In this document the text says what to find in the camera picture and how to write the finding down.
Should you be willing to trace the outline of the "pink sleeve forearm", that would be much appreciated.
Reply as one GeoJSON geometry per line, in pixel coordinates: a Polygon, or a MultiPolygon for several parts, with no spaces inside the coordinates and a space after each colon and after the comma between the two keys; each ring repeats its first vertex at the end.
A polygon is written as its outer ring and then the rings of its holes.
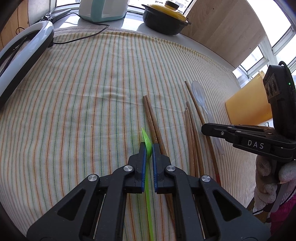
{"type": "Polygon", "coordinates": [[[271,213],[271,234],[274,235],[276,231],[280,229],[288,215],[292,211],[295,205],[295,194],[287,202],[285,202],[276,212],[271,213]]]}

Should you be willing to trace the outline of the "right gloved hand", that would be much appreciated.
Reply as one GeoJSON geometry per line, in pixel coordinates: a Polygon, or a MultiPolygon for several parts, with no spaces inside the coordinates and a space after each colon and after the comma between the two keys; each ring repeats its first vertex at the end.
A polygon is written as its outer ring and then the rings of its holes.
{"type": "Polygon", "coordinates": [[[271,204],[276,200],[276,190],[279,183],[287,184],[287,189],[280,202],[281,204],[285,201],[290,201],[295,196],[295,161],[282,166],[278,172],[278,180],[272,178],[271,164],[271,159],[267,157],[256,157],[254,212],[263,209],[267,204],[271,204]]]}

